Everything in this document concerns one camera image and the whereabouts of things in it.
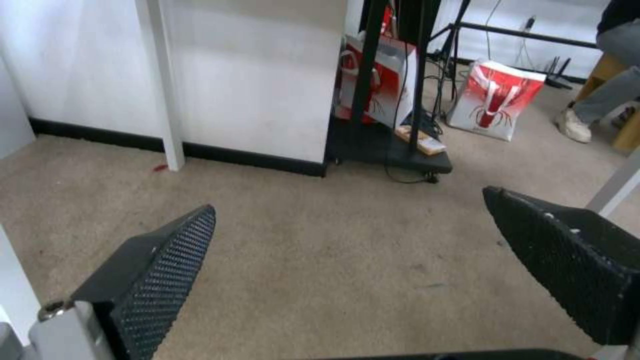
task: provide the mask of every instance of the white sneaker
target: white sneaker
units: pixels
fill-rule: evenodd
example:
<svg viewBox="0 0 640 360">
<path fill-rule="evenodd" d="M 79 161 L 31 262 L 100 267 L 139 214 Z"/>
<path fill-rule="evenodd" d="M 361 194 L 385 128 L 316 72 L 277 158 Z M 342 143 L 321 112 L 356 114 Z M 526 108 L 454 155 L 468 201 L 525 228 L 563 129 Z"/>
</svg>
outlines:
<svg viewBox="0 0 640 360">
<path fill-rule="evenodd" d="M 558 130 L 566 137 L 582 143 L 591 141 L 589 126 L 578 119 L 578 115 L 573 109 L 566 109 L 558 114 L 554 122 L 558 126 Z"/>
</svg>

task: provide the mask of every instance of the wooden stool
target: wooden stool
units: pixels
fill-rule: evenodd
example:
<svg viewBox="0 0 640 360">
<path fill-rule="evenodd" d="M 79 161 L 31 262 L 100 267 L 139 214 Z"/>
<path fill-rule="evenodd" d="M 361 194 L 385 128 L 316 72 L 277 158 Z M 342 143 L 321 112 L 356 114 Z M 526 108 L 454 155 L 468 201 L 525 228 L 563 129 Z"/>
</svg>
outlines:
<svg viewBox="0 0 640 360">
<path fill-rule="evenodd" d="M 607 80 L 613 78 L 619 73 L 627 70 L 628 66 L 621 64 L 613 56 L 603 54 L 591 71 L 589 79 L 582 87 L 582 90 L 576 96 L 575 101 L 579 101 L 589 96 Z M 640 110 L 637 110 L 631 119 L 627 120 L 625 127 L 620 130 L 616 139 L 613 141 L 613 147 L 617 150 L 629 151 L 640 146 Z"/>
</svg>

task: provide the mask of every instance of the person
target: person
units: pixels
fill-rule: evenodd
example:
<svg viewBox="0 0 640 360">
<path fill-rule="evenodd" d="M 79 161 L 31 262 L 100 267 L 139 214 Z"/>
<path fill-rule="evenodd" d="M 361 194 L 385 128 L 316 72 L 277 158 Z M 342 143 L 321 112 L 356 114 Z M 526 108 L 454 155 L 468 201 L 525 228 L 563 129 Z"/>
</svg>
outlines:
<svg viewBox="0 0 640 360">
<path fill-rule="evenodd" d="M 560 113 L 555 123 L 567 137 L 591 141 L 589 125 L 640 96 L 640 0 L 611 0 L 598 25 L 596 44 L 629 68 Z"/>
</svg>

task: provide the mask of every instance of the jeans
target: jeans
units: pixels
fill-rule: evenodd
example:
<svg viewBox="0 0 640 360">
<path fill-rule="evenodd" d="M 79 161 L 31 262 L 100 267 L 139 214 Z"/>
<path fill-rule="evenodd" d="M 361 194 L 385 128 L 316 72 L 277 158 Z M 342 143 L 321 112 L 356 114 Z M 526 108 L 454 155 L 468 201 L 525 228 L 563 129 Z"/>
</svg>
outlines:
<svg viewBox="0 0 640 360">
<path fill-rule="evenodd" d="M 573 105 L 578 118 L 589 125 L 613 109 L 640 96 L 640 21 L 628 22 L 598 35 L 596 43 L 629 68 L 614 76 L 591 95 Z"/>
</svg>

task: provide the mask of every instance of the black metal pole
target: black metal pole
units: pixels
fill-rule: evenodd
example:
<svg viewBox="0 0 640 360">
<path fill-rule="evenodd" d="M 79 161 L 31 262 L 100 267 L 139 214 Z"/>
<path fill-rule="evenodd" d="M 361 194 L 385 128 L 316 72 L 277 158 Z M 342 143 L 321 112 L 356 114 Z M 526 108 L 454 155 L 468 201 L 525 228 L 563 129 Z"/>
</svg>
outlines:
<svg viewBox="0 0 640 360">
<path fill-rule="evenodd" d="M 438 31 L 437 33 L 435 33 L 435 35 L 430 37 L 429 41 L 432 41 L 433 39 L 435 39 L 435 38 L 439 37 L 440 35 L 442 35 L 445 31 L 451 30 L 452 28 L 453 28 L 453 23 L 449 23 L 449 25 L 445 26 L 444 28 L 442 28 L 442 30 Z"/>
<path fill-rule="evenodd" d="M 380 28 L 382 18 L 385 13 L 387 0 L 371 0 L 369 5 L 369 18 L 367 19 L 367 33 L 362 46 L 362 60 L 358 67 L 358 78 L 356 88 L 353 93 L 353 103 L 351 104 L 351 135 L 352 140 L 359 133 L 362 125 L 362 115 L 366 106 L 369 87 L 371 85 L 371 70 L 376 61 L 376 51 L 378 50 L 378 40 L 380 39 Z"/>
<path fill-rule="evenodd" d="M 460 24 L 462 23 L 462 18 L 465 16 L 465 13 L 467 12 L 467 8 L 469 8 L 470 3 L 471 3 L 471 0 L 463 0 L 462 3 L 460 4 L 460 9 L 458 9 L 456 21 L 453 23 L 454 29 L 460 28 Z M 447 36 L 447 40 L 444 42 L 444 45 L 442 46 L 442 54 L 450 54 L 452 44 L 453 44 L 453 31 L 449 33 L 449 35 Z"/>
<path fill-rule="evenodd" d="M 456 96 L 456 76 L 458 76 L 458 40 L 460 39 L 460 28 L 456 28 L 453 31 L 456 32 L 453 39 L 453 74 L 451 74 L 451 101 L 455 100 Z"/>
<path fill-rule="evenodd" d="M 495 28 L 493 26 L 472 24 L 470 22 L 461 22 L 460 23 L 460 27 L 461 28 L 467 28 L 467 29 L 474 29 L 474 30 L 489 31 L 490 33 L 512 35 L 512 36 L 515 36 L 515 37 L 531 38 L 531 39 L 534 39 L 534 40 L 555 42 L 557 44 L 566 44 L 566 45 L 588 47 L 588 48 L 591 48 L 591 49 L 598 49 L 596 44 L 591 43 L 591 42 L 579 41 L 579 40 L 570 40 L 570 39 L 557 38 L 557 37 L 550 37 L 548 35 L 532 34 L 532 33 L 526 33 L 524 31 L 516 31 L 516 30 L 503 29 L 503 28 Z"/>
<path fill-rule="evenodd" d="M 409 153 L 413 153 L 418 146 L 418 130 L 420 129 L 420 119 L 422 116 L 422 88 L 424 86 L 424 66 L 427 58 L 427 46 L 429 45 L 426 25 L 424 23 L 429 12 L 427 1 L 420 4 L 420 28 L 418 30 L 418 69 L 415 75 L 415 90 L 413 93 L 413 117 L 411 123 L 411 137 L 409 137 Z"/>
</svg>

